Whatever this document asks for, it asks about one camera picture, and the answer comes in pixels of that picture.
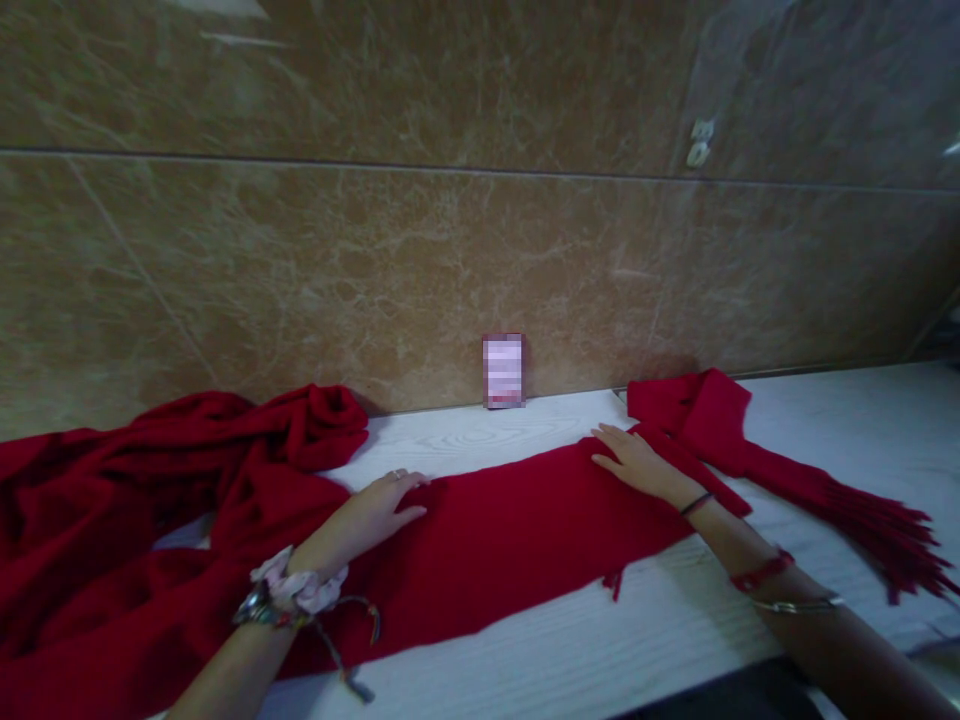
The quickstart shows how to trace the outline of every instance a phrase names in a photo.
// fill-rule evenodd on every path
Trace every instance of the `tassel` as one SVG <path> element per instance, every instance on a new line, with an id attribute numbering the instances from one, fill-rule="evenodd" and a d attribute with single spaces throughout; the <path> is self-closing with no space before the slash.
<path id="1" fill-rule="evenodd" d="M 375 642 L 377 642 L 377 640 L 380 639 L 380 611 L 377 609 L 376 605 L 367 600 L 365 597 L 360 595 L 345 595 L 335 603 L 331 604 L 329 607 L 324 608 L 324 612 L 330 612 L 337 606 L 347 602 L 358 602 L 366 606 L 367 615 L 373 618 L 373 633 L 370 635 L 370 644 L 373 645 Z M 337 665 L 337 670 L 339 671 L 340 675 L 340 682 L 342 682 L 344 687 L 346 687 L 347 690 L 349 690 L 350 693 L 364 705 L 369 705 L 372 703 L 376 698 L 376 694 L 369 687 L 357 680 L 357 668 L 348 668 L 343 664 L 343 657 L 341 657 L 340 653 L 337 651 L 336 645 L 333 644 L 333 640 L 330 639 L 330 636 L 327 635 L 326 631 L 323 629 L 323 626 L 319 622 L 317 622 L 314 627 L 317 630 L 317 634 L 320 635 L 320 639 L 323 640 L 324 644 L 327 646 L 327 650 L 330 651 L 330 657 L 333 658 L 333 662 Z"/>

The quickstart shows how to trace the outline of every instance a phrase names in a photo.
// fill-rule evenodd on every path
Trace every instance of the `smartphone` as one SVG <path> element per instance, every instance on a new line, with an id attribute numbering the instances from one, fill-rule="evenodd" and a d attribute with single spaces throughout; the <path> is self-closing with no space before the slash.
<path id="1" fill-rule="evenodd" d="M 483 406 L 488 410 L 523 407 L 523 333 L 483 336 Z"/>

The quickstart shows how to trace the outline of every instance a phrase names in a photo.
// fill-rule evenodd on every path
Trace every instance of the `person's right hand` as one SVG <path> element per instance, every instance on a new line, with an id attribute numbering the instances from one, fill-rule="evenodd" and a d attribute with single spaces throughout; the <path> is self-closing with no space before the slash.
<path id="1" fill-rule="evenodd" d="M 687 477 L 657 455 L 646 440 L 613 425 L 600 424 L 590 431 L 617 456 L 594 455 L 593 461 L 606 468 L 632 488 L 666 500 L 676 508 L 684 507 L 705 492 L 696 480 Z"/>

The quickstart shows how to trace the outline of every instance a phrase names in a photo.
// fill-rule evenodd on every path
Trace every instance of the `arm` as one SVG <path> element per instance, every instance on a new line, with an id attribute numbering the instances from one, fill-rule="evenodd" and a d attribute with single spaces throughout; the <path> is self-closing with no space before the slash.
<path id="1" fill-rule="evenodd" d="M 594 462 L 637 490 L 678 510 L 706 492 L 639 436 L 609 425 L 601 425 L 593 434 L 620 461 L 595 455 Z M 687 519 L 731 575 L 756 571 L 777 556 L 776 548 L 716 501 L 697 508 Z M 828 594 L 794 566 L 767 578 L 750 596 L 761 602 L 799 603 Z M 958 717 L 909 660 L 848 608 L 815 615 L 758 613 L 787 655 L 848 717 Z"/>
<path id="2" fill-rule="evenodd" d="M 427 482 L 420 473 L 384 475 L 344 503 L 290 558 L 289 573 L 312 570 L 322 581 L 422 517 L 423 507 L 396 512 L 408 490 Z M 255 718 L 293 645 L 290 627 L 241 625 L 207 663 L 167 715 L 168 720 Z"/>

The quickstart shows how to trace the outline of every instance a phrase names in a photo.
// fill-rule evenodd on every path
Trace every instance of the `pink scrunchie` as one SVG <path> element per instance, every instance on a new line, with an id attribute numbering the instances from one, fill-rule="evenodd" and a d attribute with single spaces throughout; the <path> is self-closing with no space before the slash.
<path id="1" fill-rule="evenodd" d="M 256 570 L 250 572 L 250 579 L 257 583 L 267 581 L 270 597 L 284 610 L 299 607 L 310 615 L 316 615 L 328 608 L 340 597 L 340 586 L 347 579 L 348 566 L 327 580 L 320 582 L 315 572 L 302 572 L 287 575 L 287 563 L 293 553 L 293 545 L 284 548 L 267 560 Z"/>

